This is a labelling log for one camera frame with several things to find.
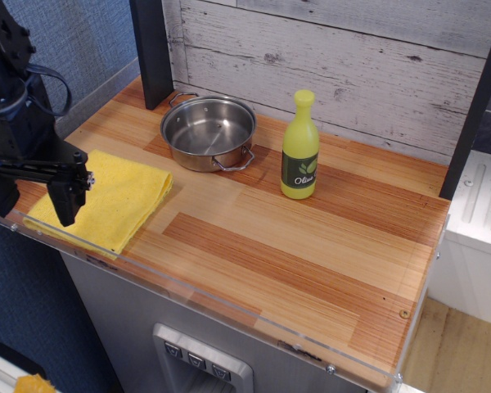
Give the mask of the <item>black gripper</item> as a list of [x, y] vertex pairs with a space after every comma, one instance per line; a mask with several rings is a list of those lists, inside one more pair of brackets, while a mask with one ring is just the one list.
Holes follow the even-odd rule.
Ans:
[[13, 179], [19, 178], [47, 184], [60, 224], [72, 225], [95, 183], [87, 159], [87, 153], [56, 134], [56, 114], [41, 77], [11, 79], [0, 94], [0, 217], [20, 198]]

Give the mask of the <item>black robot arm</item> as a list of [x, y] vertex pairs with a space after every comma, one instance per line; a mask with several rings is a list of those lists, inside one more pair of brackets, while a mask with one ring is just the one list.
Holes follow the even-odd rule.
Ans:
[[20, 198], [17, 180], [44, 183], [62, 226], [74, 223], [86, 203], [94, 177], [87, 154], [56, 134], [56, 118], [66, 115], [72, 98], [54, 111], [42, 77], [61, 79], [54, 70], [31, 63], [36, 49], [30, 32], [0, 1], [0, 216]]

